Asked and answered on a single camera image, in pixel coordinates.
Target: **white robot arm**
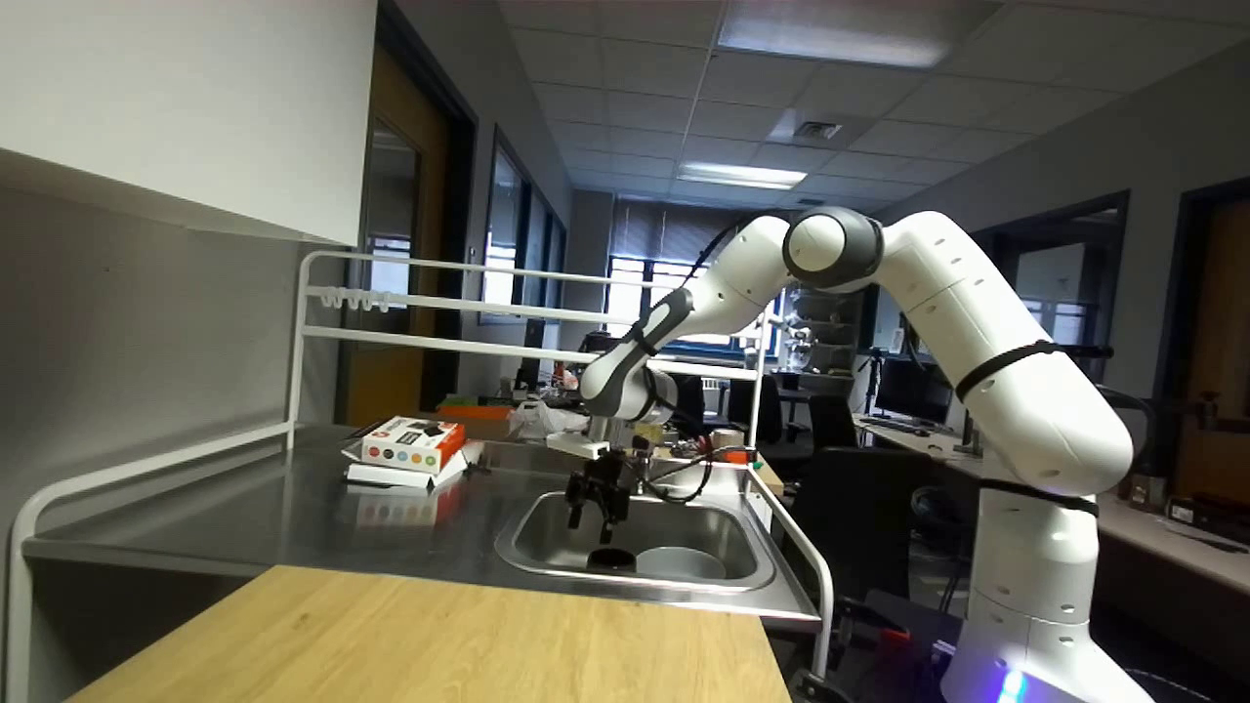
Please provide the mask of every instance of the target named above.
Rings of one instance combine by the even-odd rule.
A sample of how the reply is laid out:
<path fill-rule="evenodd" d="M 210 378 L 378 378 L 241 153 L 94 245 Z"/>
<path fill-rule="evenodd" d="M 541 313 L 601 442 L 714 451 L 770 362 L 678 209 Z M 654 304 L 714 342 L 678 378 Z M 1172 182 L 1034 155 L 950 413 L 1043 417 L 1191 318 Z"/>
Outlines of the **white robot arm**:
<path fill-rule="evenodd" d="M 657 301 L 586 368 L 586 411 L 649 413 L 663 403 L 663 382 L 645 368 L 659 346 L 740 333 L 790 283 L 885 287 L 956 387 L 991 458 L 971 623 L 943 684 L 945 700 L 1148 700 L 1086 635 L 1098 571 L 1094 498 L 1128 473 L 1128 430 L 945 214 L 921 213 L 892 228 L 855 213 L 747 224 L 713 253 L 705 278 Z"/>

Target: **stainless steel sink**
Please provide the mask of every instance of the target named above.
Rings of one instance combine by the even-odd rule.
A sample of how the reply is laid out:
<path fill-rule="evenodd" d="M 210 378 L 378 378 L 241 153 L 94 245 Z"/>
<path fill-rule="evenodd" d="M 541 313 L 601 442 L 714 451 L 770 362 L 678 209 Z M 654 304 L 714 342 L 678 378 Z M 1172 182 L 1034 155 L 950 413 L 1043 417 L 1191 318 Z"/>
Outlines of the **stainless steel sink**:
<path fill-rule="evenodd" d="M 583 508 L 572 527 L 564 493 L 542 493 L 515 527 L 501 530 L 501 554 L 547 579 L 586 579 L 636 589 L 758 589 L 775 579 L 775 550 L 762 527 L 735 514 L 735 504 L 659 504 L 654 498 L 631 500 L 631 521 L 612 525 L 601 542 L 601 515 Z"/>

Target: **ceiling light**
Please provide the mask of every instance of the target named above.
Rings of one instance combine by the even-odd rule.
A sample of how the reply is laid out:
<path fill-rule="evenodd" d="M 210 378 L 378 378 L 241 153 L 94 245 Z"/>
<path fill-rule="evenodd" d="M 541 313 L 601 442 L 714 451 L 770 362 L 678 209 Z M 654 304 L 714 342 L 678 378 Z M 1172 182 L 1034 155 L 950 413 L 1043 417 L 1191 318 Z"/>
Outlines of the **ceiling light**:
<path fill-rule="evenodd" d="M 995 0 L 735 0 L 719 49 L 876 67 L 937 67 L 991 8 Z"/>
<path fill-rule="evenodd" d="M 682 182 L 724 185 L 724 188 L 790 192 L 790 188 L 799 188 L 805 182 L 805 172 L 689 162 L 689 163 L 682 163 Z"/>

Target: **wooden table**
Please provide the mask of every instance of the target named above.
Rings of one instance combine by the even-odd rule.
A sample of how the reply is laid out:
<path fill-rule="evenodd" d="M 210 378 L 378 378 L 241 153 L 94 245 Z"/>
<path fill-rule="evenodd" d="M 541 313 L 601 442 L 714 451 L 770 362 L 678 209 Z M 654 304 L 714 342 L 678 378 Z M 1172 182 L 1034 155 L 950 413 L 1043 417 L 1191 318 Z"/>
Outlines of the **wooden table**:
<path fill-rule="evenodd" d="M 790 700 L 758 618 L 275 567 L 76 700 Z"/>

